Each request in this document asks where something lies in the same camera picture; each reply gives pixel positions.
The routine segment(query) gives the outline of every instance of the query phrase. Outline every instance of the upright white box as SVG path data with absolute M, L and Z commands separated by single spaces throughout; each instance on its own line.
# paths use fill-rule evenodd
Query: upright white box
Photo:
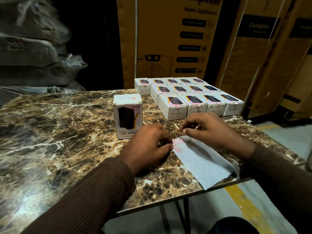
M 188 106 L 177 94 L 160 94 L 159 109 L 168 121 L 186 118 Z
M 224 102 L 228 105 L 223 113 L 223 116 L 232 116 L 240 114 L 241 110 L 243 109 L 244 102 L 234 96 L 227 94 L 223 91 L 215 92 L 215 95 L 219 95 Z
M 202 84 L 202 83 L 207 83 L 205 81 L 203 81 L 200 78 L 197 77 L 186 77 L 186 79 L 188 79 L 192 84 Z
M 165 81 L 165 84 L 179 84 L 176 78 L 162 78 Z
M 208 104 L 204 101 L 201 95 L 193 93 L 177 94 L 188 105 L 187 117 L 193 112 L 206 112 Z
M 179 84 L 192 84 L 192 82 L 185 77 L 175 78 L 175 79 Z
M 173 94 L 172 90 L 167 85 L 152 85 L 151 97 L 154 100 L 156 106 L 158 106 L 158 98 L 160 94 Z
M 222 100 L 220 95 L 209 92 L 195 93 L 195 95 L 201 95 L 204 102 L 208 104 L 207 112 L 213 112 L 217 116 L 223 115 L 227 107 L 227 103 Z
M 169 89 L 171 89 L 175 94 L 177 93 L 188 93 L 190 92 L 189 87 L 187 85 L 168 85 Z
M 201 86 L 204 86 L 207 90 L 207 92 L 210 92 L 210 93 L 214 93 L 214 92 L 218 92 L 218 91 L 222 91 L 210 84 L 207 84 L 207 83 L 203 83 L 203 84 L 200 84 Z
M 191 85 L 187 85 L 187 87 L 192 93 L 207 92 L 207 89 L 200 84 L 191 84 Z
M 154 85 L 155 84 L 166 85 L 165 78 L 149 78 L 149 81 Z
M 151 85 L 152 83 L 148 78 L 135 78 L 135 90 L 140 95 L 150 95 Z
M 118 139 L 130 139 L 142 127 L 140 94 L 114 95 L 113 111 Z

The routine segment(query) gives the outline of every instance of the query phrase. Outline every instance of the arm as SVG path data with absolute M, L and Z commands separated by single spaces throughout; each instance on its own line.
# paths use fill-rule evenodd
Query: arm
M 162 139 L 170 144 L 158 148 Z M 98 234 L 134 191 L 134 176 L 172 149 L 161 124 L 143 126 L 119 157 L 105 159 L 22 234 Z
M 191 129 L 200 125 L 197 130 Z M 241 177 L 255 179 L 284 217 L 301 232 L 312 219 L 312 175 L 272 150 L 240 136 L 215 114 L 193 113 L 180 131 L 243 161 Z

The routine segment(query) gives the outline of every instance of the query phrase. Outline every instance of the marble tabletop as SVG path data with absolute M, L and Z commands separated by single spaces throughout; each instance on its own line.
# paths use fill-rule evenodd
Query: marble tabletop
M 132 93 L 135 90 L 23 95 L 0 108 L 0 233 L 20 233 L 101 161 L 119 155 L 127 140 L 116 137 L 113 97 Z M 173 138 L 181 135 L 182 120 L 167 121 L 149 95 L 142 100 L 144 124 L 160 122 Z M 240 116 L 223 119 L 290 162 L 305 163 Z M 233 155 L 220 154 L 239 166 Z M 202 190 L 172 152 L 136 178 L 136 190 L 121 212 Z

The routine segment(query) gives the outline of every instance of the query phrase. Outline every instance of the floor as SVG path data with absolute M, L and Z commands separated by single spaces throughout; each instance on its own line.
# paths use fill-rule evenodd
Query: floor
M 307 159 L 312 147 L 312 124 L 282 128 L 268 121 L 255 126 Z M 248 220 L 261 234 L 297 233 L 255 181 L 191 197 L 189 204 L 191 231 L 195 234 L 207 233 L 217 220 L 228 216 Z M 112 219 L 103 231 L 106 234 L 184 233 L 174 203 Z

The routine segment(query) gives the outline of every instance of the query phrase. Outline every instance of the forearm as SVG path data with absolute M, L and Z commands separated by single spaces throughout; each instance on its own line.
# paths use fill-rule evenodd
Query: forearm
M 257 145 L 240 176 L 255 179 L 297 231 L 305 232 L 312 218 L 312 174 Z
M 127 164 L 118 158 L 108 158 L 22 234 L 98 234 L 134 188 L 134 176 Z

